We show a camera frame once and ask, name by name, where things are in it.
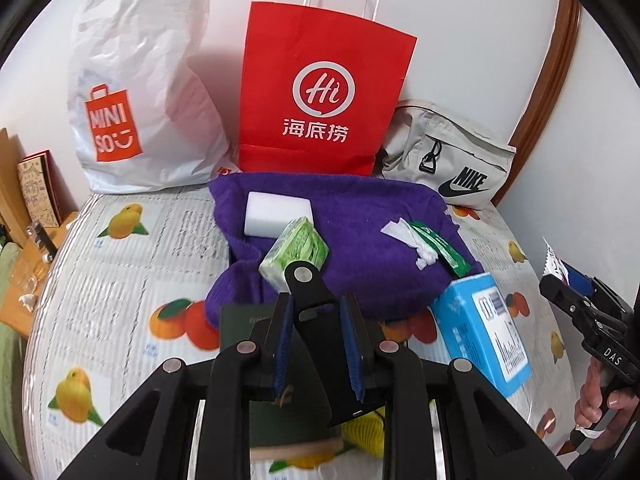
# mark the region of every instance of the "barcode label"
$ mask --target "barcode label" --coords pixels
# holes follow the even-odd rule
[[[507,307],[502,300],[502,295],[497,289],[489,293],[489,299],[491,300],[491,303],[494,304],[494,309],[498,313],[498,316],[507,313]]]
[[[510,381],[528,363],[520,334],[497,287],[475,292],[472,298],[494,347],[504,380]]]

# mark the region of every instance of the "hi logo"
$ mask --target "hi logo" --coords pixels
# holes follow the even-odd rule
[[[127,91],[109,94],[107,85],[100,85],[91,90],[90,97],[84,104],[94,136],[96,160],[114,162],[142,153]]]
[[[349,71],[332,61],[305,66],[293,81],[293,100],[305,114],[334,117],[353,101],[356,85]]]
[[[479,171],[472,170],[465,166],[465,168],[460,171],[460,174],[456,178],[451,178],[446,182],[440,184],[438,188],[438,193],[440,193],[443,197],[453,198],[455,196],[463,196],[471,193],[480,193],[481,191],[487,191],[486,189],[480,189],[480,186],[484,184],[484,181],[487,179],[487,175],[484,173],[480,173]]]

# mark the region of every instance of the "silver screw head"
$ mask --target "silver screw head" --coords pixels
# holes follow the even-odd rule
[[[176,359],[175,357],[167,359],[164,363],[162,363],[162,370],[164,370],[168,374],[177,372],[181,367],[182,363],[180,362],[180,359]]]
[[[380,343],[378,348],[380,348],[380,350],[382,350],[385,354],[393,354],[397,352],[400,347],[398,346],[398,343],[396,343],[395,341],[385,339],[383,342]]]
[[[470,372],[473,368],[471,362],[466,359],[459,358],[453,361],[453,367],[459,372]]]
[[[250,354],[255,350],[255,343],[253,341],[241,341],[236,346],[236,350],[241,354]]]
[[[293,271],[293,277],[302,283],[310,282],[313,276],[313,273],[306,267],[298,267]]]

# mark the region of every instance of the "blue box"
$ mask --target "blue box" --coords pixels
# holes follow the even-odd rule
[[[470,360],[505,397],[531,375],[518,329],[488,272],[451,282],[431,311],[451,359]]]

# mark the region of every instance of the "mattress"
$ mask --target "mattress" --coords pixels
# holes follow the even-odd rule
[[[228,265],[228,247],[214,224],[213,208],[206,187],[187,187],[93,195],[80,211],[47,277],[29,339],[23,405],[35,480],[55,478],[164,359],[178,356],[193,363],[217,354],[199,348],[207,344],[188,326],[158,324],[163,306],[197,312]],[[450,208],[449,213],[512,304],[527,349],[532,376],[509,401],[556,451],[573,427],[575,391],[566,355],[552,351],[559,329],[538,293],[538,279],[492,206],[481,212]],[[112,227],[110,234],[117,215],[129,218],[129,228]],[[422,357],[449,360],[441,337],[429,345],[412,337],[409,346]],[[95,416],[81,422],[68,420],[52,403],[59,385],[74,377],[91,385],[95,409]],[[196,425],[195,442],[198,434]],[[192,463],[189,478],[193,476]],[[253,479],[381,477],[382,461],[357,449],[315,470],[252,463]]]

